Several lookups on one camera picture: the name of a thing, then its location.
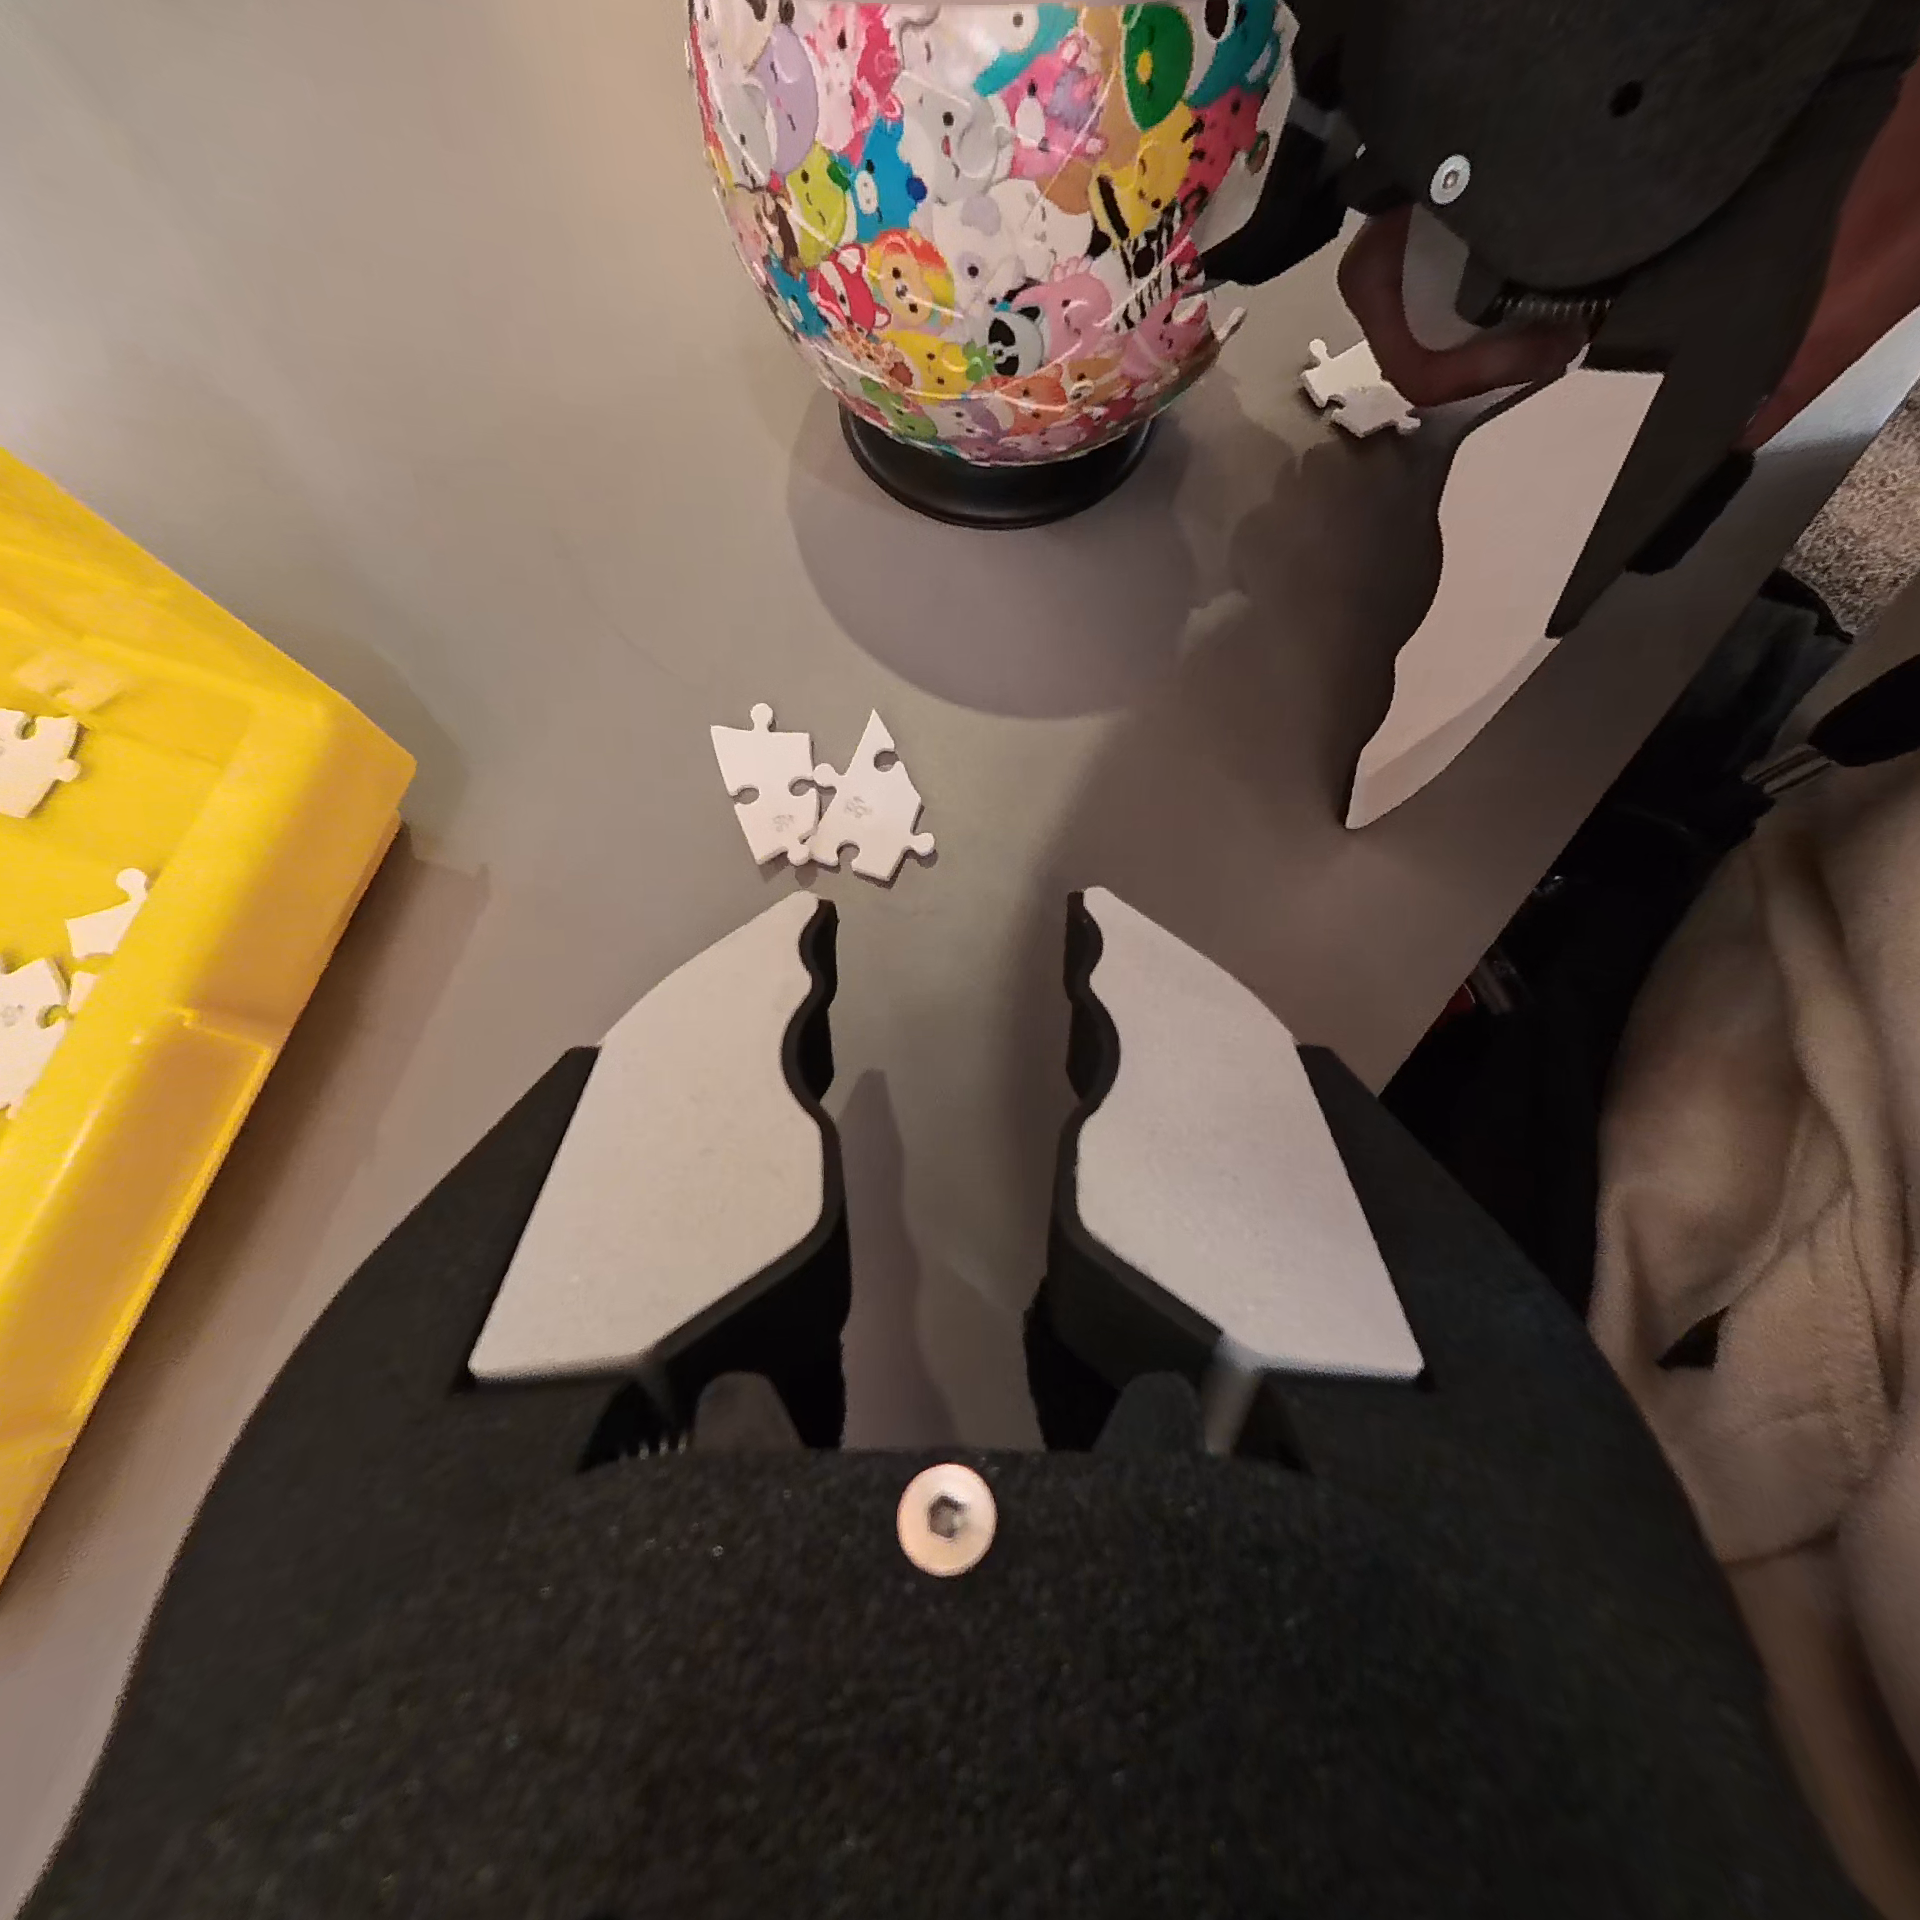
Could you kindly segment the colourful puzzle ball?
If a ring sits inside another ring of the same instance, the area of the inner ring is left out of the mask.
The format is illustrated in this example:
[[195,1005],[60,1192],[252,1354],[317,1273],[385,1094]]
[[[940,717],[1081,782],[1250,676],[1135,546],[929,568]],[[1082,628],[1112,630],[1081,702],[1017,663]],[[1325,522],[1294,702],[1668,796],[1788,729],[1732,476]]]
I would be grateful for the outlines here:
[[964,476],[1119,446],[1198,383],[1200,254],[1250,221],[1296,15],[689,4],[742,264],[842,412]]

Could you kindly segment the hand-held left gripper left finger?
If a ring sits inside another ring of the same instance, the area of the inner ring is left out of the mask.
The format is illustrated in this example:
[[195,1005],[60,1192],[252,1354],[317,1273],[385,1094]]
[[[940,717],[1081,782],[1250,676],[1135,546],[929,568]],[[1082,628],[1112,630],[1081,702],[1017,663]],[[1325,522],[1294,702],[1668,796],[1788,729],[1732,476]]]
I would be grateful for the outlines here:
[[477,1382],[838,1370],[854,1243],[838,904],[790,893],[604,1033],[472,1343]]

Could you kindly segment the yellow plastic bin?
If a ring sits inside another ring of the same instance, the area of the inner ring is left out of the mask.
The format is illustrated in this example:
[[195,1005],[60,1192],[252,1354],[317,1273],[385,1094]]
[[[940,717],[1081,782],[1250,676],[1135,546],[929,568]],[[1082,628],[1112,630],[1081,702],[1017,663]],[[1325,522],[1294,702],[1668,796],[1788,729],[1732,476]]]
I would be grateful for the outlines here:
[[[0,821],[6,972],[70,1032],[0,1118],[0,1570],[58,1487],[402,827],[418,758],[21,456],[0,459],[0,702],[80,778]],[[110,964],[67,917],[150,899]]]

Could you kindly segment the beige hoodie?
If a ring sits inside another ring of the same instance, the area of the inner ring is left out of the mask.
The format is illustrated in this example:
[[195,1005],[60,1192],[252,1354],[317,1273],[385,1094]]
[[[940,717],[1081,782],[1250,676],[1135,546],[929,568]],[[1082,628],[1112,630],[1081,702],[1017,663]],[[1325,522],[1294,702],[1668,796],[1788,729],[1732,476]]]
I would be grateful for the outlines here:
[[1732,1576],[1840,1859],[1915,1914],[1915,758],[1775,807],[1651,967],[1603,1109],[1589,1331]]

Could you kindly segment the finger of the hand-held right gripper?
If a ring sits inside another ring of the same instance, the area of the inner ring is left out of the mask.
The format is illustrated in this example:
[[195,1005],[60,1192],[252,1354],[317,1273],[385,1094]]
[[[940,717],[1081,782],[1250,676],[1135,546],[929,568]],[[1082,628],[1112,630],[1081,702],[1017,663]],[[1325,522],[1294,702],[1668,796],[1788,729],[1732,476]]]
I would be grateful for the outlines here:
[[1386,717],[1355,765],[1347,827],[1423,794],[1553,654],[1574,565],[1660,383],[1660,373],[1577,365],[1463,432],[1435,515],[1435,594],[1394,654]]

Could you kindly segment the person's right forearm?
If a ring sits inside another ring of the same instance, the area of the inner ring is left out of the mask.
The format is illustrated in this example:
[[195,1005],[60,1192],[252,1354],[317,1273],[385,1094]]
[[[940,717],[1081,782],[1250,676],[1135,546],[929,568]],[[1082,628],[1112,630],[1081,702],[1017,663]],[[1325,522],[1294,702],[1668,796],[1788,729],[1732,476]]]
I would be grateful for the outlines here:
[[1920,305],[1920,67],[1875,134],[1837,225],[1813,327],[1750,419],[1744,448],[1767,446]]

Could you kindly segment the person's right hand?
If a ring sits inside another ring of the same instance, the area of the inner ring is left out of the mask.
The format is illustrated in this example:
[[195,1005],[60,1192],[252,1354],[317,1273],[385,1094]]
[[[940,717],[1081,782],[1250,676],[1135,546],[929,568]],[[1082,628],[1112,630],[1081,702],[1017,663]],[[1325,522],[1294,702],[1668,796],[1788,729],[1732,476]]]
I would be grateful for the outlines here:
[[1459,404],[1482,393],[1544,383],[1586,351],[1586,327],[1472,330],[1457,348],[1426,348],[1402,307],[1411,211],[1365,218],[1340,264],[1340,293],[1360,319],[1379,373],[1411,409]]

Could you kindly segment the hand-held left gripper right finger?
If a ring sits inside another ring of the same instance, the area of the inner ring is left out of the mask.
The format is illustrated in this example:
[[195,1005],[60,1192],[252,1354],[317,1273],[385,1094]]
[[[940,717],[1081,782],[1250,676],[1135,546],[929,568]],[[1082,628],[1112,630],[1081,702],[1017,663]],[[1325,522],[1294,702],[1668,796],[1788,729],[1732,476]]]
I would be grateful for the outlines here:
[[1145,1376],[1417,1382],[1426,1366],[1294,1032],[1112,891],[1066,899],[1066,1086],[1039,1349]]

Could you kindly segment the black ball stand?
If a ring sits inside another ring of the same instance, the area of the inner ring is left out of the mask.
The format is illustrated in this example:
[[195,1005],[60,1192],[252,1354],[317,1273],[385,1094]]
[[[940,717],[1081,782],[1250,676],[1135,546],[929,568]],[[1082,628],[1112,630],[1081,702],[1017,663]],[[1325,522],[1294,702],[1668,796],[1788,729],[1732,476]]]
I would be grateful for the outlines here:
[[897,439],[842,409],[842,437],[887,499],[919,517],[985,535],[1045,530],[1096,511],[1129,487],[1158,432],[1161,425],[1145,419],[1063,459],[975,463],[945,446]]

